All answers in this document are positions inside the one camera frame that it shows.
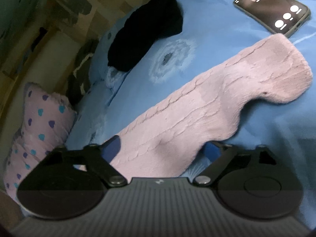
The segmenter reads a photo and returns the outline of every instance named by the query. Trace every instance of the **smartphone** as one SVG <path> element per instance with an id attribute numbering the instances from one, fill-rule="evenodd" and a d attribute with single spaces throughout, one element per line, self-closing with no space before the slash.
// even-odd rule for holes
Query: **smartphone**
<path id="1" fill-rule="evenodd" d="M 290 37 L 310 16 L 310 9 L 296 0 L 235 0 L 234 5 L 271 33 Z"/>

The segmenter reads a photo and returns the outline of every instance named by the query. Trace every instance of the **gray phone case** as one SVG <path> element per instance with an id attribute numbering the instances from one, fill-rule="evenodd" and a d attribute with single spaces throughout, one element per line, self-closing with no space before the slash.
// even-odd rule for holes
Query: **gray phone case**
<path id="1" fill-rule="evenodd" d="M 239 7 L 236 3 L 234 3 L 234 6 L 237 7 L 238 9 L 240 9 L 241 11 L 243 11 L 245 14 L 247 14 L 248 16 L 252 17 L 254 20 L 258 21 L 261 25 L 263 25 L 267 30 L 269 30 L 272 34 L 277 34 L 277 32 L 275 32 L 272 28 L 270 28 L 268 25 L 266 25 L 264 22 L 262 22 L 260 19 L 258 19 L 256 16 L 252 15 L 251 13 L 249 13 L 248 11 L 244 10 L 243 8 Z M 287 31 L 284 35 L 289 38 L 290 36 L 292 36 L 292 34 L 294 34 L 296 32 L 296 30 L 309 18 L 309 16 L 311 15 L 311 10 L 307 7 L 307 11 L 304 14 L 304 16 L 289 30 Z"/>

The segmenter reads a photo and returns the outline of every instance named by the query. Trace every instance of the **bed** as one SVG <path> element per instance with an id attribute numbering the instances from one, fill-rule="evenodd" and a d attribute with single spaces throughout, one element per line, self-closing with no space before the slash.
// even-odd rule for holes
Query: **bed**
<path id="1" fill-rule="evenodd" d="M 177 1 L 184 12 L 182 33 L 156 41 L 130 72 L 107 67 L 107 51 L 130 14 L 104 34 L 90 66 L 91 90 L 76 108 L 78 118 L 66 142 L 68 149 L 103 143 L 195 76 L 270 35 L 263 26 L 236 9 L 233 0 Z M 316 0 L 298 1 L 307 5 L 312 15 L 290 41 L 314 71 Z M 248 103 L 241 113 L 238 132 L 225 140 L 246 149 L 268 145 L 293 169 L 305 190 L 297 216 L 311 229 L 316 227 L 315 94 L 316 86 L 312 84 L 307 92 L 287 105 L 263 100 Z M 103 157 L 110 162 L 115 155 Z M 186 176 L 192 177 L 210 163 L 199 154 Z"/>

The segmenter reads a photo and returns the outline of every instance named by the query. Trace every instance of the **round pad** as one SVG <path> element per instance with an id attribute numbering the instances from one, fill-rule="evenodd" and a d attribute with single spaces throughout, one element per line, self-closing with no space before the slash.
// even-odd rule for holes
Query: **round pad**
<path id="1" fill-rule="evenodd" d="M 94 208 L 105 194 L 99 178 L 71 165 L 46 166 L 29 175 L 17 198 L 33 216 L 63 220 Z"/>
<path id="2" fill-rule="evenodd" d="M 263 164 L 228 173 L 218 183 L 218 194 L 234 211 L 256 219 L 288 215 L 303 197 L 302 186 L 289 169 Z"/>

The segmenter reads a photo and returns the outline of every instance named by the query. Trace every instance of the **pillow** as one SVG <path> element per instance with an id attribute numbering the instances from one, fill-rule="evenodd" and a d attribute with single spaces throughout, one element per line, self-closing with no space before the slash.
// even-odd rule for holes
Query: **pillow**
<path id="1" fill-rule="evenodd" d="M 67 97 L 26 84 L 23 122 L 13 137 L 4 172 L 6 191 L 16 202 L 19 183 L 49 152 L 65 143 L 75 117 Z"/>

